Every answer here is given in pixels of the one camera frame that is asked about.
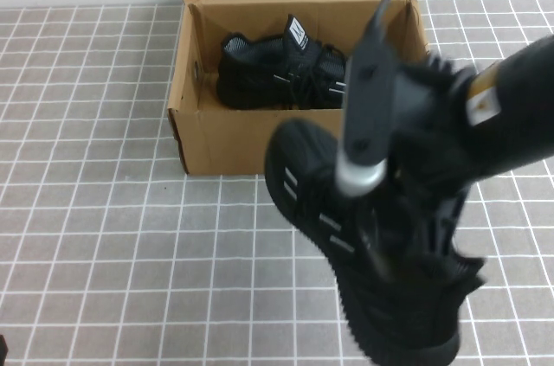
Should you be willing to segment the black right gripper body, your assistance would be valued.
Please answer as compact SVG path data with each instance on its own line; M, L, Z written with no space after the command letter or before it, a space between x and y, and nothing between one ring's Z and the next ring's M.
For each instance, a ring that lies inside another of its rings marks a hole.
M476 75L438 54L403 63L394 89L389 188L403 196L452 196L470 181L466 95Z

